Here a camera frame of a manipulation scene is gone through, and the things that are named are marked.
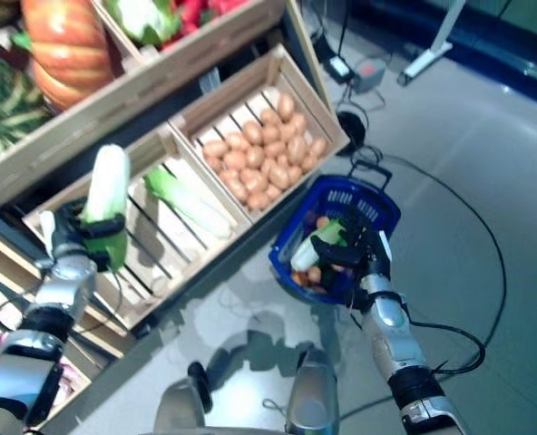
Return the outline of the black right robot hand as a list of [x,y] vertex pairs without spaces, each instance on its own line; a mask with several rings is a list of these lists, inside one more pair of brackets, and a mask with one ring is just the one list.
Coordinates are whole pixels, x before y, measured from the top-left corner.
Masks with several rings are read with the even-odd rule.
[[384,230],[376,230],[367,219],[342,219],[342,230],[338,232],[345,244],[333,244],[312,236],[311,244],[321,260],[332,266],[341,266],[351,271],[352,287],[362,287],[368,276],[382,276],[389,280],[391,252]]

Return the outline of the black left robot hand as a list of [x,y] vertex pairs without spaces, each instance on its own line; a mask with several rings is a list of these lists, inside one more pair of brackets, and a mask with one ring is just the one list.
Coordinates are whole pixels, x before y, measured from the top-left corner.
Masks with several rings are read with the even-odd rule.
[[56,259],[83,255],[96,264],[99,273],[115,273],[127,255],[125,216],[122,211],[92,213],[86,203],[87,197],[81,197],[53,213],[52,255]]

